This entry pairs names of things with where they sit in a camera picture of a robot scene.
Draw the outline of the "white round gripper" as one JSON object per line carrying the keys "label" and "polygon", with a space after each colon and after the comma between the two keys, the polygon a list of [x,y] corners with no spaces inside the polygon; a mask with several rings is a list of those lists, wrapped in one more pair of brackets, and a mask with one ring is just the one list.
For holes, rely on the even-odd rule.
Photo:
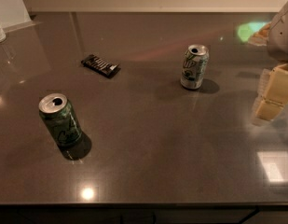
{"label": "white round gripper", "polygon": [[254,116],[274,120],[288,104],[288,1],[271,21],[267,52],[280,62],[272,70],[264,69],[258,84]]}

